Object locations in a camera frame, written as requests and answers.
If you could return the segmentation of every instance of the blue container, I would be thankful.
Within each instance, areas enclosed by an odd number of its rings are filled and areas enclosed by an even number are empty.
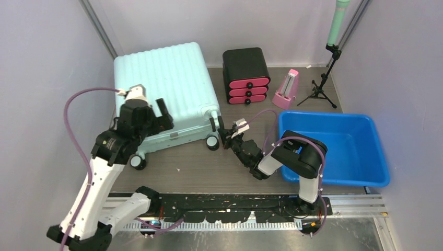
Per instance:
[[[385,187],[389,172],[374,122],[365,115],[283,111],[280,137],[291,130],[323,142],[328,147],[323,183],[344,186]],[[298,175],[282,167],[286,181]]]

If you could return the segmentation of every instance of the black tripod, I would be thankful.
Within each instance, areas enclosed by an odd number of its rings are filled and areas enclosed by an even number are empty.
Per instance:
[[[316,84],[316,82],[314,80],[312,80],[312,83],[314,84],[314,88],[312,89],[314,92],[309,95],[307,98],[305,98],[302,102],[298,103],[297,106],[301,105],[301,103],[305,102],[306,100],[308,100],[309,98],[318,98],[318,99],[326,99],[327,101],[329,101],[329,103],[331,103],[332,107],[335,109],[337,108],[337,106],[326,96],[326,94],[323,91],[323,85],[326,83],[326,81],[328,80],[329,77],[329,73],[332,70],[332,67],[335,64],[335,61],[337,61],[340,58],[340,55],[342,54],[342,51],[339,50],[339,47],[336,45],[333,46],[329,46],[326,45],[326,49],[330,52],[332,52],[332,63],[331,66],[329,66],[328,72],[326,72],[326,74],[321,74],[321,84],[320,86],[318,86]]]

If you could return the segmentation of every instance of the mint green tube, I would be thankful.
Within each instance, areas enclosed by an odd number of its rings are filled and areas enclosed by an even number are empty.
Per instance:
[[[333,46],[337,42],[340,27],[342,26],[345,10],[349,5],[350,0],[337,0],[335,5],[334,19],[332,19],[331,30],[329,31],[328,45]]]

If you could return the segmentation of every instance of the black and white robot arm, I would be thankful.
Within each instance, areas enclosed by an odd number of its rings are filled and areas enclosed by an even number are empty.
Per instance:
[[[243,133],[248,130],[245,119],[235,121],[231,129],[220,128],[219,134],[224,149],[231,148],[249,172],[257,179],[267,179],[280,167],[286,166],[300,176],[300,190],[298,193],[300,209],[307,214],[315,211],[314,203],[318,199],[320,167],[322,164],[319,152],[306,141],[291,139],[302,138],[315,144],[323,156],[328,151],[320,141],[302,134],[286,131],[281,139],[284,140],[267,153],[253,140],[244,141]]]
[[[172,118],[162,99],[156,102],[161,116],[156,117],[145,96],[144,87],[134,86],[125,96],[120,116],[113,128],[97,136],[92,149],[90,167],[92,183],[85,178],[78,196],[60,225],[48,229],[47,237],[74,250],[106,250],[112,236],[123,226],[149,209],[160,207],[159,194],[147,187],[140,187],[125,203],[109,213],[102,214],[102,208],[112,185],[143,140],[151,135],[173,128]],[[88,195],[84,201],[85,190]],[[71,224],[73,214],[81,204],[76,220]]]

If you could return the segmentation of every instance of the white wall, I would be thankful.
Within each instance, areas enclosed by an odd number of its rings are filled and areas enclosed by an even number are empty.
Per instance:
[[[351,0],[342,31],[361,0]],[[335,0],[90,0],[119,55],[195,41],[206,64],[261,47],[268,65],[326,65]]]
[[[343,110],[380,133],[400,250],[443,249],[442,13],[438,0],[373,1],[333,71]]]
[[[69,211],[86,168],[63,125],[73,93],[113,86],[112,58],[79,1],[0,4],[0,249],[58,250],[46,238]],[[106,130],[112,93],[85,94],[70,109],[87,152]]]

